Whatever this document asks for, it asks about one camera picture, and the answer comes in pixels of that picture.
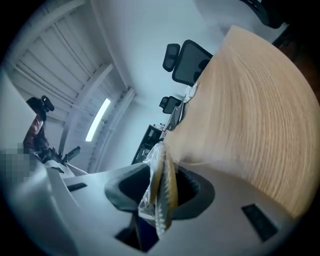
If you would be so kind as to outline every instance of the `fluorescent light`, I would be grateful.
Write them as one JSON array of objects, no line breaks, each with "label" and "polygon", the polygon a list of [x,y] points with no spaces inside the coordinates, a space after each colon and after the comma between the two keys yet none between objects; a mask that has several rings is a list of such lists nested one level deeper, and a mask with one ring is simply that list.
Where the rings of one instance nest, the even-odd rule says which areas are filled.
[{"label": "fluorescent light", "polygon": [[100,123],[100,120],[101,118],[103,117],[107,107],[109,106],[110,104],[110,100],[108,100],[107,98],[105,99],[104,103],[102,104],[102,106],[100,107],[98,113],[96,114],[92,124],[91,124],[91,127],[89,129],[89,132],[88,132],[88,135],[86,136],[85,138],[85,141],[86,142],[90,142],[92,140],[92,137],[94,136],[95,134],[95,131],[98,127],[98,124]]}]

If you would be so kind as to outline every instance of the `wood grain surface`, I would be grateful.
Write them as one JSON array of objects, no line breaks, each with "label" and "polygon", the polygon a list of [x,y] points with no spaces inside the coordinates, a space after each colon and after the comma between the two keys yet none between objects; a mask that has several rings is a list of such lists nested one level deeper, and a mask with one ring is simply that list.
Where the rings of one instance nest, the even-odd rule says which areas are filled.
[{"label": "wood grain surface", "polygon": [[277,48],[232,26],[165,143],[176,163],[207,163],[241,177],[294,217],[320,178],[320,107]]}]

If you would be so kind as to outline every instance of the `white ceiling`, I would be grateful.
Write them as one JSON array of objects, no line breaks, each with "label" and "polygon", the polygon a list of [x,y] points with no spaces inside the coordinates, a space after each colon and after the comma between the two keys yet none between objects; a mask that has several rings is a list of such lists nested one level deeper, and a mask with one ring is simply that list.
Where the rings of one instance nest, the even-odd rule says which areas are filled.
[{"label": "white ceiling", "polygon": [[[65,12],[71,5],[75,7]],[[127,90],[99,32],[89,1],[48,0],[15,37],[4,62],[13,85],[25,100],[42,95],[50,98],[55,110],[47,114],[45,125],[49,146],[58,150],[61,138],[64,153],[80,146],[79,156],[70,163],[85,171],[104,146],[99,142],[106,136],[106,123]],[[96,78],[100,73],[105,74],[101,80]],[[106,98],[111,104],[92,141],[86,142]]]},{"label": "white ceiling", "polygon": [[230,26],[238,25],[272,42],[285,29],[264,26],[239,0],[97,0],[123,80],[136,100],[157,108],[164,96],[183,95],[162,68],[167,44],[191,39],[214,54]]}]

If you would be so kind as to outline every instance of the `black office chair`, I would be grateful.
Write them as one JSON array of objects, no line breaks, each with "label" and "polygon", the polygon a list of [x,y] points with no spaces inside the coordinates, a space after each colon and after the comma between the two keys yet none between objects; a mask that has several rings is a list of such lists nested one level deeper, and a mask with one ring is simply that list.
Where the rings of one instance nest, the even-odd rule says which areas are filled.
[{"label": "black office chair", "polygon": [[168,44],[162,66],[173,71],[174,81],[192,87],[213,55],[192,40],[186,40],[179,50],[179,44]]},{"label": "black office chair", "polygon": [[175,106],[179,106],[181,104],[181,102],[182,102],[182,100],[177,99],[173,96],[163,97],[160,104],[159,104],[159,107],[162,108],[163,113],[171,114],[174,111]]},{"label": "black office chair", "polygon": [[278,29],[284,22],[276,5],[271,0],[239,0],[245,3],[257,15],[260,21],[273,29]]}]

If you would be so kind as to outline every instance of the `plastic bag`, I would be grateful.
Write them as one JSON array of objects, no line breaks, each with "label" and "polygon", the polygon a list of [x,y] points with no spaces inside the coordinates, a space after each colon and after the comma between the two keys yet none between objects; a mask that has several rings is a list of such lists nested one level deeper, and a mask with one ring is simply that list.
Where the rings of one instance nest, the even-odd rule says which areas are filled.
[{"label": "plastic bag", "polygon": [[162,141],[151,149],[143,163],[150,167],[150,184],[138,206],[138,214],[156,228],[161,239],[171,225],[173,209],[178,207],[176,169]]}]

